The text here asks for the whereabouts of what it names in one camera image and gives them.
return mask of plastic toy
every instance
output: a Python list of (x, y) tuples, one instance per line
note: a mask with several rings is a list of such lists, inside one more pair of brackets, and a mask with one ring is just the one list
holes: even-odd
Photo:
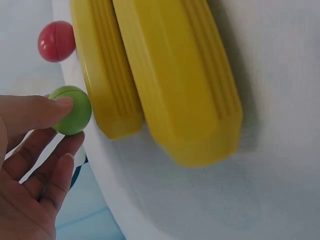
[(65, 21), (48, 24), (38, 38), (40, 55), (48, 62), (57, 63), (68, 58), (76, 49), (73, 27)]
[(238, 149), (242, 106), (206, 0), (70, 0), (70, 9), (93, 113), (110, 139), (138, 132), (144, 113), (179, 165)]
[(62, 86), (56, 89), (49, 99), (71, 97), (73, 99), (72, 111), (53, 128), (63, 135), (80, 133), (89, 123), (92, 115), (91, 104), (85, 92), (76, 86)]
[(93, 113), (117, 140), (142, 129), (143, 111), (112, 1), (71, 0), (75, 41)]

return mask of fingernail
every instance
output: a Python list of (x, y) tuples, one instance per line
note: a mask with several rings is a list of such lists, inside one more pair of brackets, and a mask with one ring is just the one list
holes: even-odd
[(69, 96), (56, 98), (55, 101), (59, 106), (67, 106), (73, 103), (72, 97)]
[(69, 156), (72, 158), (73, 161), (75, 161), (75, 157), (71, 153), (66, 153), (65, 155)]

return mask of white surface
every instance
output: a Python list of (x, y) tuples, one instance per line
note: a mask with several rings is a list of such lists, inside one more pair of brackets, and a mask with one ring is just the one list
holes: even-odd
[[(103, 195), (128, 240), (318, 239), (320, 1), (209, 2), (244, 107), (241, 150), (184, 169), (146, 127), (110, 142), (92, 121), (84, 147)], [(67, 1), (53, 9), (70, 21)], [(61, 65), (84, 88), (76, 55)]]

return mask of yellow plastic block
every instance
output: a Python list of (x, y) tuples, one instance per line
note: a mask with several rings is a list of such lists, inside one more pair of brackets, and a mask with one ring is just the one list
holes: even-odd
[(70, 0), (79, 60), (99, 128), (112, 140), (143, 124), (137, 89), (111, 0)]
[(234, 153), (242, 106), (206, 0), (113, 0), (113, 5), (156, 142), (187, 167)]

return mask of white curved edge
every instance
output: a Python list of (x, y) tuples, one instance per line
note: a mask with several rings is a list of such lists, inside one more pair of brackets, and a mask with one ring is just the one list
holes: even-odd
[[(52, 0), (53, 18), (71, 23), (69, 1)], [(77, 86), (86, 91), (80, 63), (74, 52), (68, 59), (61, 62), (64, 81), (67, 85)], [(94, 118), (84, 130), (86, 138), (84, 149), (90, 161), (95, 178), (99, 184), (116, 222), (127, 240), (172, 240), (166, 233), (158, 230), (130, 201), (128, 194), (116, 179), (106, 142), (101, 141), (105, 136), (98, 129)]]

